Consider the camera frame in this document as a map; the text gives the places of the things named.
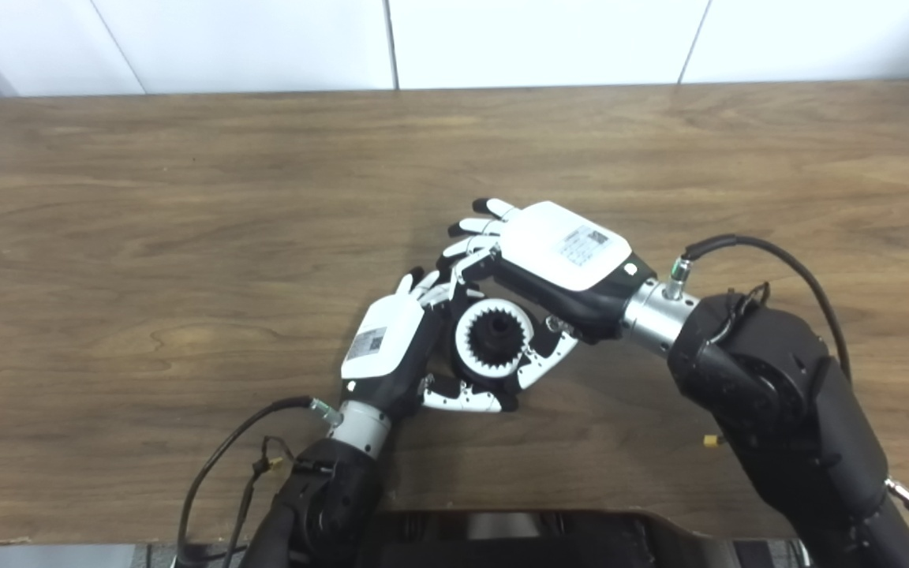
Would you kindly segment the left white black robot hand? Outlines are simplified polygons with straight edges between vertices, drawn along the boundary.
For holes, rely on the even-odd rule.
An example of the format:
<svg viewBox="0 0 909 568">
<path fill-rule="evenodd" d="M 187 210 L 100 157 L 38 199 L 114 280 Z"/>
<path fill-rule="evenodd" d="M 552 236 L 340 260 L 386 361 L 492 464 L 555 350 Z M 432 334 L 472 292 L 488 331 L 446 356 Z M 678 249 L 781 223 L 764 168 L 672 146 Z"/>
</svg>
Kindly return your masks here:
<svg viewBox="0 0 909 568">
<path fill-rule="evenodd" d="M 368 306 L 340 366 L 343 402 L 360 402 L 397 424 L 422 406 L 512 413 L 512 394 L 454 375 L 445 341 L 452 327 L 450 277 L 415 267 L 395 292 Z"/>
</svg>

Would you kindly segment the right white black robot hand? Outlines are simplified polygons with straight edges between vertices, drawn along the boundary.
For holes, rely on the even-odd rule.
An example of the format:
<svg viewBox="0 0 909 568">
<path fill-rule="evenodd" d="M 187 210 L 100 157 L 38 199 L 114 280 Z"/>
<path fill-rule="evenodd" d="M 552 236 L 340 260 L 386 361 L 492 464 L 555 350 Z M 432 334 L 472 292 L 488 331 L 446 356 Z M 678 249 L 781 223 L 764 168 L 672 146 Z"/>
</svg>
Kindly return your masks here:
<svg viewBox="0 0 909 568">
<path fill-rule="evenodd" d="M 464 284 L 494 279 L 586 344 L 623 337 L 631 298 L 656 277 L 624 237 L 551 201 L 518 208 L 480 198 L 473 211 L 448 229 L 457 242 L 437 268 Z"/>
</svg>

